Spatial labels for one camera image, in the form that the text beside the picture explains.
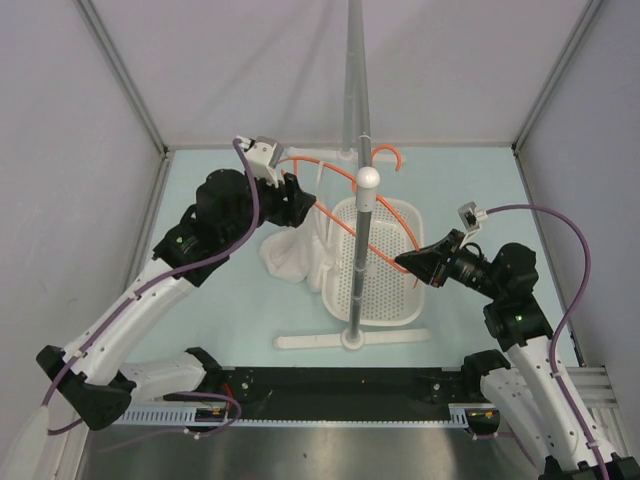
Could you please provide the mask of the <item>white tank top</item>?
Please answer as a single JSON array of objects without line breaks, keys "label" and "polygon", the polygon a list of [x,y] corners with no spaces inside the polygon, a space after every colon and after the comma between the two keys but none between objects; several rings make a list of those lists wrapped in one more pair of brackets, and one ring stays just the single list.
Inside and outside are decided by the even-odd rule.
[{"label": "white tank top", "polygon": [[332,220],[322,210],[324,166],[321,162],[316,173],[314,194],[317,202],[302,225],[280,229],[267,237],[259,248],[260,258],[271,276],[292,284],[305,282],[312,293],[322,290],[324,275],[339,263],[336,248],[329,242]]}]

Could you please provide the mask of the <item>white perforated plastic basket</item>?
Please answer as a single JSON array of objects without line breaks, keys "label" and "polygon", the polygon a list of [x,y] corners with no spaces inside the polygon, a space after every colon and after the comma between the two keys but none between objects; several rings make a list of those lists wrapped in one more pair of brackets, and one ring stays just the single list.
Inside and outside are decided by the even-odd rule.
[{"label": "white perforated plastic basket", "polygon": [[[390,199],[372,214],[367,253],[361,323],[371,327],[400,327],[414,321],[424,307],[425,293],[414,276],[391,265],[396,256],[424,242],[423,221],[410,203]],[[334,317],[348,321],[352,286],[355,199],[339,202],[332,211],[329,242],[339,263],[324,275],[322,300]]]}]

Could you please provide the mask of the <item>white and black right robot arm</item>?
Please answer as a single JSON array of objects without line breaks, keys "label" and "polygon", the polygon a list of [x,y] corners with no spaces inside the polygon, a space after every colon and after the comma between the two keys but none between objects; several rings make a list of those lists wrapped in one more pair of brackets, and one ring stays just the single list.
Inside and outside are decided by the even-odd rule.
[{"label": "white and black right robot arm", "polygon": [[535,252],[507,243],[488,261],[463,239],[452,230],[395,259],[431,287],[455,280],[489,298],[483,315],[499,347],[465,358],[463,393],[499,410],[541,479],[638,478],[637,460],[606,438],[564,364],[551,353],[553,330],[533,294]]}]

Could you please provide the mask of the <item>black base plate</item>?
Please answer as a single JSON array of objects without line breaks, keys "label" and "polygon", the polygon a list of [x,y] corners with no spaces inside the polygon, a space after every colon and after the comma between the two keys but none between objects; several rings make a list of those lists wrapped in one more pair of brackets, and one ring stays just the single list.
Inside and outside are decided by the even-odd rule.
[{"label": "black base plate", "polygon": [[257,419],[433,419],[451,404],[481,404],[461,369],[236,367],[208,373],[199,392],[228,393]]}]

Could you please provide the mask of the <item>grey clothes rack with white feet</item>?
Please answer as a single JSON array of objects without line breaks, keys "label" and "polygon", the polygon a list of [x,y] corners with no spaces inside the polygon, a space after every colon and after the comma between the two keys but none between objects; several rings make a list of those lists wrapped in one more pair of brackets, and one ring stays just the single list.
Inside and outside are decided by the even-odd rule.
[{"label": "grey clothes rack with white feet", "polygon": [[279,336],[274,346],[280,350],[343,347],[356,351],[368,345],[424,342],[424,328],[365,332],[361,328],[362,303],[369,251],[369,233],[380,175],[373,167],[370,115],[364,48],[363,14],[360,1],[348,3],[348,40],[345,72],[343,146],[358,145],[358,172],[355,176],[355,222],[352,286],[348,327],[340,334]]}]

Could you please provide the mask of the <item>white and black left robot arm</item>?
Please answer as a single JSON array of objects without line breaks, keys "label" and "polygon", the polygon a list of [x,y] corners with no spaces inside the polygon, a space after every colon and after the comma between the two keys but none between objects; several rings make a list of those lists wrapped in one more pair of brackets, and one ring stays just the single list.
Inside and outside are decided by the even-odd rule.
[{"label": "white and black left robot arm", "polygon": [[135,282],[90,329],[64,347],[48,345],[36,361],[80,420],[93,431],[135,401],[167,396],[207,400],[221,387],[221,367],[200,347],[143,364],[126,359],[157,322],[269,222],[299,227],[316,203],[297,177],[276,184],[232,169],[208,175],[179,223],[154,248]]}]

